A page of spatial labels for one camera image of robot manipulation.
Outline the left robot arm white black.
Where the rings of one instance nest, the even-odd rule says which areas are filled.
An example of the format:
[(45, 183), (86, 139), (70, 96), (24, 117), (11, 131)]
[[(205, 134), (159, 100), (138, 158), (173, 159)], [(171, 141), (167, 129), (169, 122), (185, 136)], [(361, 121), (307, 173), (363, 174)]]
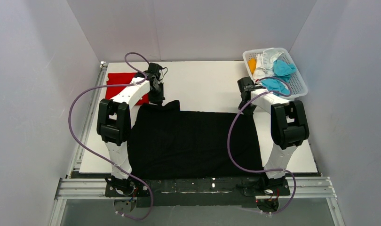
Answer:
[(97, 134), (101, 136), (112, 161), (111, 178), (107, 179), (109, 188), (124, 196), (134, 195), (138, 183), (129, 174), (132, 171), (127, 151), (127, 141), (131, 133), (131, 109), (144, 95), (150, 103), (161, 105), (164, 98), (164, 68), (150, 63), (148, 69), (137, 72), (130, 85), (111, 98), (99, 103)]

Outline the black t-shirt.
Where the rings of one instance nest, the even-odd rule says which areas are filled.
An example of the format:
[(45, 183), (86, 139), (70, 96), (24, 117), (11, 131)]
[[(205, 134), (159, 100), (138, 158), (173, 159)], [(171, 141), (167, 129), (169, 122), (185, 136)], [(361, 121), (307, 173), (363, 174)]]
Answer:
[(127, 142), (141, 179), (227, 177), (262, 170), (252, 116), (183, 111), (178, 100), (143, 104)]

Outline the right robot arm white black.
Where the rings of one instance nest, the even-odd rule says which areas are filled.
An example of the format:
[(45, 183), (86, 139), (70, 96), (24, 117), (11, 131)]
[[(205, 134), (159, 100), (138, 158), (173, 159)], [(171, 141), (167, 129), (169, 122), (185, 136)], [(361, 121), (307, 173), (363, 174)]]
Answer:
[(285, 187), (285, 170), (288, 163), (310, 132), (302, 101), (287, 100), (276, 91), (257, 85), (249, 77), (237, 81), (241, 94), (239, 110), (252, 115), (259, 107), (270, 114), (270, 134), (273, 147), (257, 184), (260, 192), (269, 194)]

